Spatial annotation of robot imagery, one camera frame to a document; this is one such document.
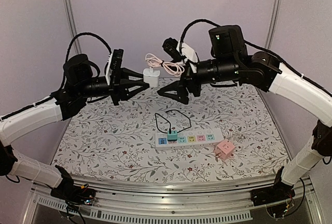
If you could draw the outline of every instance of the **teal plug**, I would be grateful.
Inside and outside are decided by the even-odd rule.
[[[169,130],[167,132],[167,140],[168,141],[177,141],[177,131]]]

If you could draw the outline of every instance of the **power strip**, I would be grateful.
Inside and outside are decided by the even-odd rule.
[[[156,133],[156,149],[186,149],[215,146],[232,134],[223,135],[221,129],[197,129],[193,131],[180,132],[176,141],[168,141],[167,134]]]

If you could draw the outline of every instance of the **metal frame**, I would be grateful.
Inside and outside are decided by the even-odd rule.
[[[67,16],[67,21],[68,21],[68,27],[71,32],[72,38],[77,35],[77,30],[76,30],[76,24],[75,24],[75,19],[74,19],[74,14],[73,14],[73,8],[72,8],[72,2],[71,0],[63,0],[64,8],[66,11],[66,16]],[[76,54],[81,54],[81,46],[79,43],[79,40],[75,40],[74,42],[74,49]]]
[[[264,205],[253,206],[250,200],[250,191],[253,188],[272,185],[273,178],[271,175],[222,182],[163,185],[119,180],[97,180],[82,176],[74,177],[78,185],[88,181],[90,186],[97,190],[96,197],[99,201],[92,207],[82,206],[81,212],[85,213],[84,215],[88,218],[96,219],[96,213],[99,211],[100,216],[102,216],[99,217],[100,220],[107,220],[104,216],[109,217],[111,215],[123,219],[138,216],[142,220],[148,220],[152,217],[160,220],[197,220],[241,215],[250,210],[265,207]],[[311,204],[311,216],[315,224],[322,224],[311,181],[306,177],[304,182],[307,200],[311,201],[308,202]],[[295,184],[294,189],[295,198],[301,198],[302,183]],[[48,187],[34,184],[24,224],[31,223],[40,198],[49,200],[49,202],[46,202],[48,207],[57,210],[63,208],[64,201],[50,197],[49,193],[50,189]]]
[[[272,16],[271,16],[270,25],[269,25],[269,32],[268,32],[268,36],[266,38],[265,45],[264,45],[264,47],[266,49],[270,49],[271,45],[272,45],[276,22],[278,20],[278,15],[279,15],[280,4],[281,4],[281,0],[274,0]]]

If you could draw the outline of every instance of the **pink power adapter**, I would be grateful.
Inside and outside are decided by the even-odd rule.
[[[217,144],[216,148],[214,149],[214,153],[217,157],[225,161],[232,155],[234,149],[234,144],[232,144],[228,139],[224,139],[219,144]]]

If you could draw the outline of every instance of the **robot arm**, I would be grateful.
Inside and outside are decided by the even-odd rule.
[[[265,92],[283,96],[315,115],[319,121],[313,135],[297,156],[280,168],[274,185],[252,191],[254,205],[284,200],[290,194],[294,196],[293,185],[298,179],[322,158],[332,155],[332,95],[310,79],[299,75],[277,54],[245,41],[237,25],[218,26],[210,30],[209,34],[214,59],[187,62],[180,81],[160,89],[158,94],[188,104],[188,94],[200,96],[202,84],[225,87],[216,85],[216,82],[233,81],[240,85],[252,84]],[[247,55],[245,44],[264,52]],[[191,58],[186,53],[188,48],[179,49],[178,43],[171,38],[164,42],[163,48],[176,62],[181,57],[188,60]]]
[[[11,143],[44,125],[66,120],[86,106],[87,98],[111,96],[114,105],[147,89],[143,75],[121,68],[123,50],[114,50],[106,69],[106,76],[85,54],[69,59],[63,66],[66,84],[49,97],[17,112],[0,117],[0,176],[20,176],[46,184],[51,195],[75,204],[91,204],[95,191],[75,186],[69,173],[60,166],[42,164],[11,147]],[[98,75],[92,77],[92,69]]]

